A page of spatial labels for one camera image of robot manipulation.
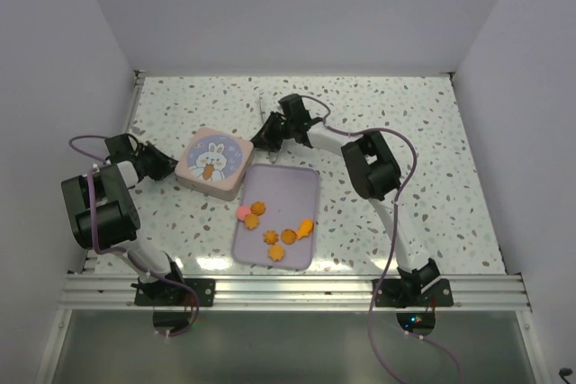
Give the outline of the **lavender plastic tray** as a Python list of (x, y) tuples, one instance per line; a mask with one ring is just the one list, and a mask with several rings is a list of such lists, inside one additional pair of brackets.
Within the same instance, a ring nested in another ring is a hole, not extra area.
[(265, 212), (254, 229), (246, 228), (242, 221), (237, 222), (231, 247), (234, 260), (295, 271), (307, 269), (315, 249), (313, 233), (291, 245), (279, 240), (277, 244), (283, 249), (283, 258), (275, 261), (269, 255), (271, 246), (265, 242), (265, 232), (281, 234), (286, 229), (297, 230), (306, 219), (314, 221), (319, 194), (320, 179), (312, 169), (285, 165), (250, 166), (240, 204), (248, 207), (260, 201), (265, 204)]

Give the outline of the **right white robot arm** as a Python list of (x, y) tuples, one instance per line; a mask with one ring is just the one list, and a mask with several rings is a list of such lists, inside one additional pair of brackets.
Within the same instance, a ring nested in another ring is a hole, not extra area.
[[(304, 95), (289, 94), (279, 100), (279, 112), (271, 112), (252, 137), (257, 149), (277, 152), (286, 140), (308, 148), (328, 151), (343, 158), (353, 189), (367, 200), (381, 219), (391, 240), (400, 276), (399, 294), (411, 305), (421, 305), (433, 294), (440, 271), (414, 228), (410, 217), (401, 215), (401, 195), (415, 174), (418, 155), (411, 142), (389, 128), (368, 128), (346, 132), (328, 124), (331, 111), (311, 116)], [(399, 138), (411, 154), (407, 174), (384, 138)]]

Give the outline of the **cookie tin with liners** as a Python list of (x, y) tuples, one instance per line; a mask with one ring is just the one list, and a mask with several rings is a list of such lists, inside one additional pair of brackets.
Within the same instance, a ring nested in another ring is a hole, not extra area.
[(214, 198), (232, 201), (238, 194), (245, 175), (234, 174), (231, 177), (221, 180), (204, 180), (201, 176), (193, 174), (175, 174), (176, 180), (184, 187), (190, 190), (203, 193)]

